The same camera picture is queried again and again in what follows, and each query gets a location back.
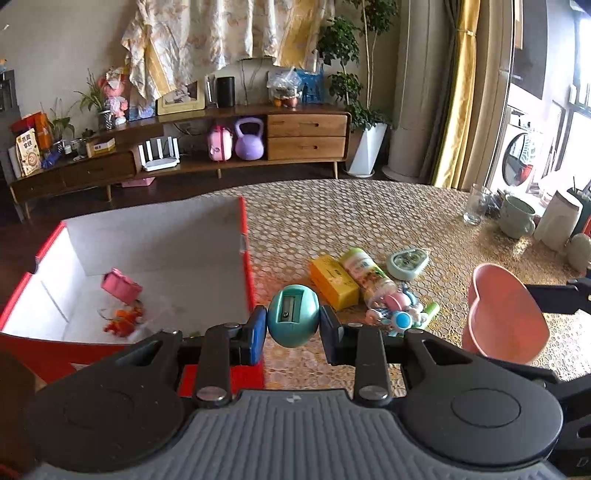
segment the pink bowl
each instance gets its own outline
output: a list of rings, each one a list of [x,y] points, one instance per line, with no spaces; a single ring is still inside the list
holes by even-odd
[[[526,364],[535,360],[550,338],[544,315],[530,292],[499,265],[475,268],[468,306],[462,348],[469,352]]]

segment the yellow curtain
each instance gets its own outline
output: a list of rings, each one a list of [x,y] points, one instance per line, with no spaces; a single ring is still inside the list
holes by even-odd
[[[458,188],[466,170],[465,153],[476,77],[476,26],[480,0],[463,0],[457,28],[456,71],[447,124],[433,175],[436,187]]]

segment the washing machine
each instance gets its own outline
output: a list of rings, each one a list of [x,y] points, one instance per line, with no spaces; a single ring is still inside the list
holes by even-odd
[[[493,191],[513,195],[526,194],[534,171],[543,163],[540,154],[542,133],[535,120],[507,106],[501,127],[501,147],[497,149],[486,185]]]

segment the plastic bag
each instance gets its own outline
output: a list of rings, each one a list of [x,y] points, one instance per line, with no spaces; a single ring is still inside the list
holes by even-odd
[[[267,88],[275,106],[296,107],[301,98],[301,78],[295,68],[286,72],[269,72]]]

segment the black speaker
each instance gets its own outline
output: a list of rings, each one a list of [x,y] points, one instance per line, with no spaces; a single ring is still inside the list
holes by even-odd
[[[217,106],[230,108],[234,106],[234,77],[218,77],[216,79]]]

